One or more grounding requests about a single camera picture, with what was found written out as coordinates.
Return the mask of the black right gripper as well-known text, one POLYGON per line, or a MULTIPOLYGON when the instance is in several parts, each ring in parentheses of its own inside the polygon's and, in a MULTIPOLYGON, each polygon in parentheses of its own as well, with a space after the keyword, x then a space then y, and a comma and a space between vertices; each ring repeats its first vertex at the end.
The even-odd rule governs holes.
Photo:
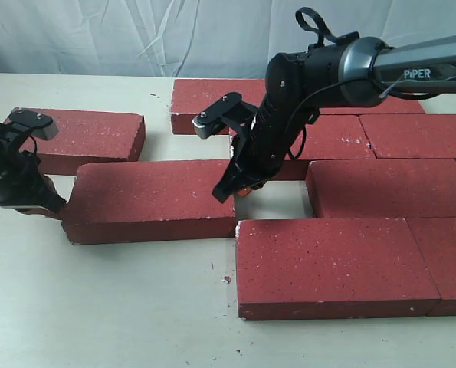
POLYGON ((212 190, 215 199, 224 203, 235 192, 246 197, 280 172, 296 138, 320 115, 319 108, 299 104, 298 99, 276 103, 274 98, 264 97, 244 135, 232 140, 234 155, 212 190))

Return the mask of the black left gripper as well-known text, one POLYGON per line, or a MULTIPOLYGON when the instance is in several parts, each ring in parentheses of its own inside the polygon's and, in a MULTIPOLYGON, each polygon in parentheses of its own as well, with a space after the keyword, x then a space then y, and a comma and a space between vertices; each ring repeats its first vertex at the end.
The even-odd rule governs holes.
POLYGON ((40 172, 38 158, 9 149, 0 139, 0 207, 61 220, 66 205, 54 182, 40 172))

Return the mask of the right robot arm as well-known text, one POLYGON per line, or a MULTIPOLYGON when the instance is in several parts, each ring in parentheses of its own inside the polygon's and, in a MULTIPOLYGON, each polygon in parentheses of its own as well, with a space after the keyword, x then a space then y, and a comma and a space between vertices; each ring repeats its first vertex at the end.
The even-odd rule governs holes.
POLYGON ((456 35, 397 48, 364 37, 277 54, 267 66, 261 105, 242 119, 234 155, 212 195, 224 202, 276 176, 320 109, 375 107, 399 94, 456 94, 456 35))

